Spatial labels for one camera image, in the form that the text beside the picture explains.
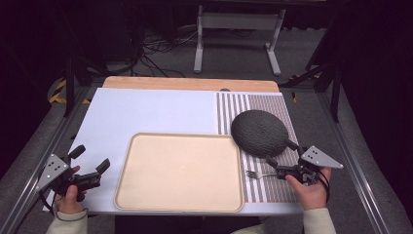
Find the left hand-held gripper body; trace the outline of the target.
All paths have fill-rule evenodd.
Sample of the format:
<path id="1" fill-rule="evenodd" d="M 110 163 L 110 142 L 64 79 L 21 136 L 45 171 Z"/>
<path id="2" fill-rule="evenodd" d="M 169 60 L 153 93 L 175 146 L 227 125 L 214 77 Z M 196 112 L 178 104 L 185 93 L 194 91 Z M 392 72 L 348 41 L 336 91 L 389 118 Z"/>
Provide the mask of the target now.
<path id="1" fill-rule="evenodd" d="M 35 185 L 36 191 L 52 189 L 58 195 L 65 195 L 71 185 L 75 185 L 81 195 L 83 191 L 100 186 L 101 166 L 93 173 L 77 175 L 70 166 L 69 158 L 61 158 L 52 154 Z"/>

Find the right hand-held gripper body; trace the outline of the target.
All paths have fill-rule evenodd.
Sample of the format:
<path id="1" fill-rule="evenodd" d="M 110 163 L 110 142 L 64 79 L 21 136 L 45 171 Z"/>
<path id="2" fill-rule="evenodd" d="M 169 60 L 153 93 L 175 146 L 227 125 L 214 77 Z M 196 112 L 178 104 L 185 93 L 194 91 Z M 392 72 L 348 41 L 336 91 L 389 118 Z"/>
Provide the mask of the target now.
<path id="1" fill-rule="evenodd" d="M 298 161 L 294 166 L 276 165 L 276 176 L 278 179 L 285 179 L 286 176 L 293 176 L 302 184 L 315 184 L 319 181 L 322 168 L 343 169 L 344 165 L 328 156 L 326 153 L 311 146 L 304 150 L 296 146 Z"/>

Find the silver fork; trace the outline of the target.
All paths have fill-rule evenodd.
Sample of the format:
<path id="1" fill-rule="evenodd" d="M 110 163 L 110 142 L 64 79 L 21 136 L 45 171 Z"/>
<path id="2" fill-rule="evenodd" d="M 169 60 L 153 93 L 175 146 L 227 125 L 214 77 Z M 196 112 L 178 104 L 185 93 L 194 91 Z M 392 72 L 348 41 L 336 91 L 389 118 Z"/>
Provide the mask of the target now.
<path id="1" fill-rule="evenodd" d="M 260 172 L 254 172 L 254 171 L 246 171 L 245 172 L 246 176 L 254 179 L 261 179 L 262 177 L 265 176 L 276 176 L 276 173 L 269 173 L 269 174 L 262 174 Z"/>

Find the beige plastic tray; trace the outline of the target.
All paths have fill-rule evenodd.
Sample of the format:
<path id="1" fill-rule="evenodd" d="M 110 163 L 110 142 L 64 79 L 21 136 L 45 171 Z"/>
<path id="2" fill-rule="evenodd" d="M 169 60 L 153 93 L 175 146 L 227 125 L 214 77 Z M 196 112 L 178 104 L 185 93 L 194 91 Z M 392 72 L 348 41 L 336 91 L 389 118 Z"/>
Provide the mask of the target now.
<path id="1" fill-rule="evenodd" d="M 230 136 L 137 134 L 114 199 L 124 211 L 236 213 L 241 156 Z"/>

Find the person's left hand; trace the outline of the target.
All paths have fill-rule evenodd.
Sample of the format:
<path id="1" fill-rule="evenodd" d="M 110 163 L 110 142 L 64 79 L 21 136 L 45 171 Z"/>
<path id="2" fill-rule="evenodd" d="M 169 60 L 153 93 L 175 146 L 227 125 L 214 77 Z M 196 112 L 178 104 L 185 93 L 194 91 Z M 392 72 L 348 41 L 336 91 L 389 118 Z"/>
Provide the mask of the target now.
<path id="1" fill-rule="evenodd" d="M 55 207 L 58 212 L 66 215 L 75 215 L 80 213 L 83 208 L 82 205 L 77 201 L 78 187 L 76 185 L 70 185 L 64 196 L 55 196 Z"/>

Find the person's right hand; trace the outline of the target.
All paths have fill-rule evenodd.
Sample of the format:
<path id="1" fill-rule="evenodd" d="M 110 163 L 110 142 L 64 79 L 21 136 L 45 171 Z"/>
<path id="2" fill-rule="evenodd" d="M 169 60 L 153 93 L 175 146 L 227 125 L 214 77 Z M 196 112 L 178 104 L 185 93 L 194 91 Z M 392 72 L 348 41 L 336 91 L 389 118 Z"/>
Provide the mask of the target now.
<path id="1" fill-rule="evenodd" d="M 321 180 L 313 185 L 304 185 L 300 183 L 294 176 L 287 175 L 285 177 L 288 184 L 294 189 L 298 195 L 300 204 L 304 211 L 322 209 L 327 207 L 327 191 L 323 184 L 327 184 L 330 180 L 331 169 L 321 168 Z"/>

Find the striped placemat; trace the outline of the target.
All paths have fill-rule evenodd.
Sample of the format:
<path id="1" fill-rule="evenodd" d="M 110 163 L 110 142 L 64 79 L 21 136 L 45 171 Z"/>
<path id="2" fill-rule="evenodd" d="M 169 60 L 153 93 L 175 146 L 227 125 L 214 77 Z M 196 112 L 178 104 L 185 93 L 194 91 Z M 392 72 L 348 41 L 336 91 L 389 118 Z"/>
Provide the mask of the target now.
<path id="1" fill-rule="evenodd" d="M 231 133 L 231 124 L 235 117 L 247 110 L 264 110 L 278 117 L 286 126 L 288 138 L 297 143 L 289 113 L 282 94 L 258 95 L 242 93 L 218 93 L 217 132 L 220 135 Z M 243 151 L 241 168 L 244 185 L 244 199 L 247 203 L 297 203 L 292 188 L 285 180 L 275 176 L 254 179 L 246 175 L 247 171 L 269 174 L 274 171 L 264 159 L 253 157 Z"/>

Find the dark grey round plate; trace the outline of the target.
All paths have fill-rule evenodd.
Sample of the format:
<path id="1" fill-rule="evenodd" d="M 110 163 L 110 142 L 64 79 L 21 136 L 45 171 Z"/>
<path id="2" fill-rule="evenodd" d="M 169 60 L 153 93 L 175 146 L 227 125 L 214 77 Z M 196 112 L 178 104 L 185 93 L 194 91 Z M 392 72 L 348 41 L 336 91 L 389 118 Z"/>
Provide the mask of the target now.
<path id="1" fill-rule="evenodd" d="M 284 123 L 263 110 L 248 110 L 237 115 L 231 124 L 231 136 L 241 150 L 259 158 L 282 154 L 289 138 Z"/>

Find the black metal stand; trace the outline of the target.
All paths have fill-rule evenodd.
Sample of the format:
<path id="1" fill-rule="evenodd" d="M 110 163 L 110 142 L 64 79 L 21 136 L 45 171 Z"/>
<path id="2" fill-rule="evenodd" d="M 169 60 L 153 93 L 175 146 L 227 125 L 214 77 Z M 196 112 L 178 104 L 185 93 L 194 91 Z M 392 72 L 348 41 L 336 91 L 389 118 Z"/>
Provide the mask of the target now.
<path id="1" fill-rule="evenodd" d="M 92 73 L 89 71 L 92 68 L 98 75 L 109 76 L 110 72 L 97 65 L 95 62 L 79 55 L 69 55 L 65 60 L 64 78 L 66 81 L 66 105 L 64 117 L 68 117 L 75 106 L 75 81 L 82 87 L 88 87 L 92 84 Z"/>

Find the white table mat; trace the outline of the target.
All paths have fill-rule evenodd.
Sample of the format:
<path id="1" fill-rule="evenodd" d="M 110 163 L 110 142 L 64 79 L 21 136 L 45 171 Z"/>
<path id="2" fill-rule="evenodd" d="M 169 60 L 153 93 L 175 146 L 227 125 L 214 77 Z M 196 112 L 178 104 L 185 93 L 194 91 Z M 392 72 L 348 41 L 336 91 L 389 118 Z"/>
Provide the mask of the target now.
<path id="1" fill-rule="evenodd" d="M 101 185 L 87 192 L 83 202 L 93 215 L 294 215 L 299 203 L 247 203 L 236 213 L 124 211 L 115 206 L 117 186 L 131 139 L 137 134 L 220 135 L 217 132 L 218 93 L 203 91 L 100 88 L 73 143 L 86 151 L 75 164 L 82 173 L 106 158 L 110 167 Z"/>

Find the black tripod stand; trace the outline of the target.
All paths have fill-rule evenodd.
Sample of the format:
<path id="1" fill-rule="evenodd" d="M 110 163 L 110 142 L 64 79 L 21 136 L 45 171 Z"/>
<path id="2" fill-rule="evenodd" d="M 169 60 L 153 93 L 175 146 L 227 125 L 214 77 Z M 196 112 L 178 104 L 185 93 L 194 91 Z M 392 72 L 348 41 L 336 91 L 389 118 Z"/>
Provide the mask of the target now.
<path id="1" fill-rule="evenodd" d="M 316 50 L 311 56 L 306 69 L 307 72 L 300 76 L 294 75 L 286 83 L 280 84 L 280 88 L 292 88 L 305 80 L 316 75 L 318 80 L 314 83 L 313 89 L 317 93 L 324 93 L 329 86 L 331 89 L 330 114 L 332 119 L 338 123 L 338 103 L 340 95 L 341 71 L 338 50 L 338 41 L 335 37 L 339 34 L 336 19 L 327 27 Z"/>

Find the grey metal stand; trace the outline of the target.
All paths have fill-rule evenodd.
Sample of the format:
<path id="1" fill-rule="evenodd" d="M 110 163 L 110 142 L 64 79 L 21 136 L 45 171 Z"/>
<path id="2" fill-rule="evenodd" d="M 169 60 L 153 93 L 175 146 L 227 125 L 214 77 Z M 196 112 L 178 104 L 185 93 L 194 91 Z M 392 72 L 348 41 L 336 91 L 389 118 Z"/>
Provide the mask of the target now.
<path id="1" fill-rule="evenodd" d="M 271 39 L 264 45 L 268 61 L 275 76 L 281 76 L 281 68 L 276 56 L 275 48 L 278 42 L 286 9 L 280 9 L 276 13 L 230 13 L 209 12 L 203 5 L 198 7 L 197 15 L 197 47 L 193 71 L 201 73 L 203 69 L 204 31 L 221 30 L 231 32 L 238 37 L 246 37 L 247 33 L 255 31 L 272 32 Z"/>

